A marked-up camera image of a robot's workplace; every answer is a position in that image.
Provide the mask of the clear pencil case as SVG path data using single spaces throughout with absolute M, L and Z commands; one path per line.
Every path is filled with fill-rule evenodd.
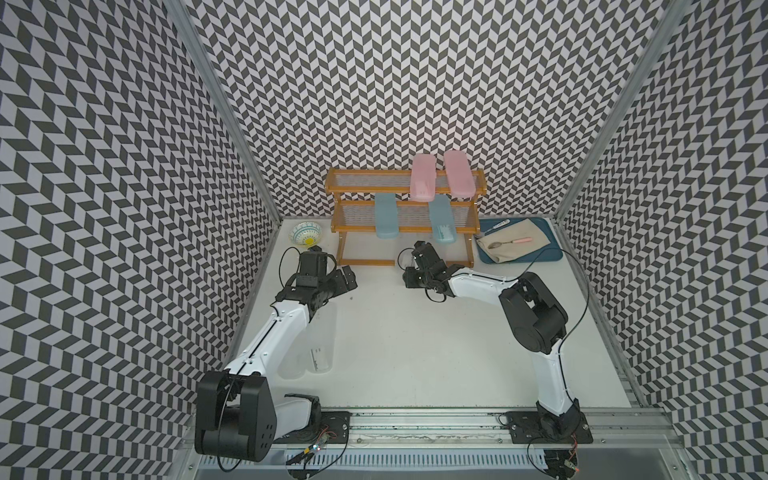
M 328 373 L 333 367 L 337 318 L 336 305 L 329 303 L 318 310 L 308 325 L 308 370 L 312 373 Z
M 309 347 L 306 335 L 299 334 L 287 350 L 278 366 L 278 375 L 285 380 L 297 380 L 307 371 L 309 362 Z

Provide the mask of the teal pencil case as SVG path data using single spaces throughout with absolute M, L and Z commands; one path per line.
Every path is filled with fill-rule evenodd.
M 393 239 L 399 235 L 399 215 L 394 193 L 378 192 L 374 199 L 375 230 L 380 239 Z
M 452 244 L 457 240 L 451 201 L 447 195 L 436 194 L 428 205 L 432 237 L 439 244 Z

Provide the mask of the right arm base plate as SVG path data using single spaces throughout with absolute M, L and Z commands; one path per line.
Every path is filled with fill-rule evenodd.
M 570 409 L 559 416 L 545 411 L 508 411 L 502 418 L 506 421 L 512 442 L 517 445 L 588 445 L 594 442 L 586 416 L 578 409 Z

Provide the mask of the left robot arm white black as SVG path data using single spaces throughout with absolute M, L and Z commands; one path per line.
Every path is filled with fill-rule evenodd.
M 350 266 L 328 267 L 334 259 L 317 246 L 302 252 L 297 271 L 272 302 L 266 324 L 226 367 L 205 373 L 198 382 L 198 454 L 260 462 L 277 440 L 292 435 L 314 440 L 321 434 L 319 398 L 287 394 L 276 402 L 268 379 L 318 310 L 357 288 Z

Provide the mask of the pink pencil case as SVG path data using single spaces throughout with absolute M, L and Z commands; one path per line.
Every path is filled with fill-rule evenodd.
M 429 203 L 436 194 L 436 158 L 417 154 L 412 159 L 409 194 L 412 201 Z
M 476 193 L 476 183 L 467 154 L 459 150 L 446 151 L 443 164 L 450 194 L 456 198 L 472 198 Z

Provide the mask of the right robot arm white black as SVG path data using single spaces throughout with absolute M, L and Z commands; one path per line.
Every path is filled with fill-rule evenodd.
M 408 250 L 412 264 L 403 269 L 409 289 L 434 291 L 446 298 L 469 298 L 501 308 L 513 337 L 531 355 L 538 398 L 528 421 L 531 439 L 569 442 L 583 430 L 578 400 L 570 394 L 561 361 L 568 314 L 534 272 L 514 278 L 478 273 L 447 264 L 431 243 L 418 241 Z

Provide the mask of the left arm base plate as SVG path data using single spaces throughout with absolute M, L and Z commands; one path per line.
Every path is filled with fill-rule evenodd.
M 318 440 L 322 432 L 328 435 L 327 444 L 345 444 L 349 438 L 350 421 L 349 411 L 322 411 L 307 427 L 277 439 L 275 444 L 306 446 Z

